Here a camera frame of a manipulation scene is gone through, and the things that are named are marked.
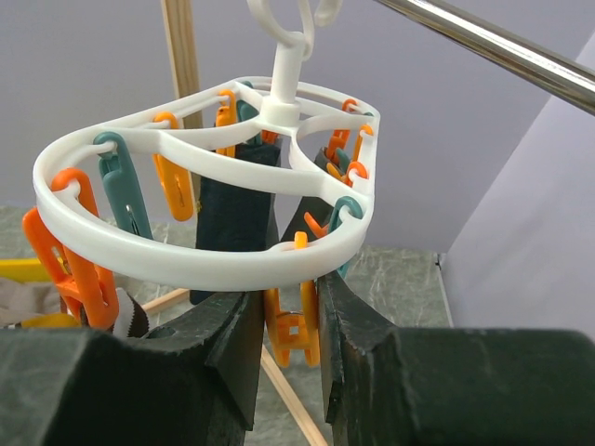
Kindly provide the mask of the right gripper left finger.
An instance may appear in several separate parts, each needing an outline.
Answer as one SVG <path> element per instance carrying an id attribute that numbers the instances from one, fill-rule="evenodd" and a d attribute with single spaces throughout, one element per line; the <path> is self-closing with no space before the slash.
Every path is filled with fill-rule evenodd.
<path id="1" fill-rule="evenodd" d="M 250 430 L 264 309 L 259 292 L 219 293 L 126 347 L 139 430 Z"/>

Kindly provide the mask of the white round clip hanger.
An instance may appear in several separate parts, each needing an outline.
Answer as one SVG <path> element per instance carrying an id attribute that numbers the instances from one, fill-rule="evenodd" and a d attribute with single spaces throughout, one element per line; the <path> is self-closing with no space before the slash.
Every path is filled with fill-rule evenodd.
<path id="1" fill-rule="evenodd" d="M 193 290 L 253 291 L 342 269 L 375 207 L 380 116 L 344 93 L 300 81 L 315 31 L 338 1 L 300 2 L 302 28 L 284 29 L 267 1 L 249 9 L 277 44 L 269 77 L 245 76 L 164 105 L 175 117 L 218 106 L 215 125 L 177 129 L 148 109 L 48 145 L 33 167 L 43 226 L 73 273 L 113 270 Z M 131 155 L 201 178 L 196 245 L 155 241 Z"/>

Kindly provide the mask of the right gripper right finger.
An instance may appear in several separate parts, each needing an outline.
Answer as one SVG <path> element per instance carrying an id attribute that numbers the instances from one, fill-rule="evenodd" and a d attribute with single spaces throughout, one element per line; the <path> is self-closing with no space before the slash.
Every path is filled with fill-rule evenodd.
<path id="1" fill-rule="evenodd" d="M 324 420 L 341 412 L 371 424 L 409 424 L 409 365 L 403 331 L 355 294 L 339 273 L 317 281 Z"/>

